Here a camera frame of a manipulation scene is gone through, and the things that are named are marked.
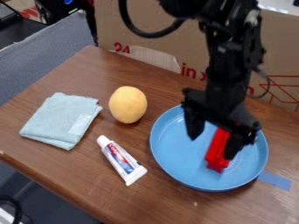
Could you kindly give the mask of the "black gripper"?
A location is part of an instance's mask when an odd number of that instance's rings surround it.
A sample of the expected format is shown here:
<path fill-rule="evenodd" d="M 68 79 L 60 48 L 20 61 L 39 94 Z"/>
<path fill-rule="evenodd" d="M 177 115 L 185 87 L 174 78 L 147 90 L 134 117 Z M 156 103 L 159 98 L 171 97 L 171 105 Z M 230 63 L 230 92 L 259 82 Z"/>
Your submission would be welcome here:
<path fill-rule="evenodd" d="M 182 108 L 187 134 L 195 140 L 210 122 L 233 134 L 229 138 L 225 158 L 233 160 L 246 144 L 257 140 L 262 123 L 245 106 L 247 85 L 243 81 L 207 84 L 206 90 L 187 87 L 182 90 Z"/>

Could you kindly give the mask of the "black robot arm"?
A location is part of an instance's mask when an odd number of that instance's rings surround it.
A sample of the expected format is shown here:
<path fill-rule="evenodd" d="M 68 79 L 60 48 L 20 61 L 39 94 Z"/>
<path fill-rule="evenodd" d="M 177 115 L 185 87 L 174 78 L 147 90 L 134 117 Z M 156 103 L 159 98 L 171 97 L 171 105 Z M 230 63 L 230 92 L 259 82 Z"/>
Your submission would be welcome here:
<path fill-rule="evenodd" d="M 175 18 L 198 20 L 206 33 L 207 86 L 182 91 L 182 107 L 190 138 L 202 134 L 206 122 L 230 133 L 225 158 L 231 160 L 255 142 L 262 129 L 245 105 L 250 76 L 259 70 L 266 53 L 258 0 L 159 0 L 159 4 Z"/>

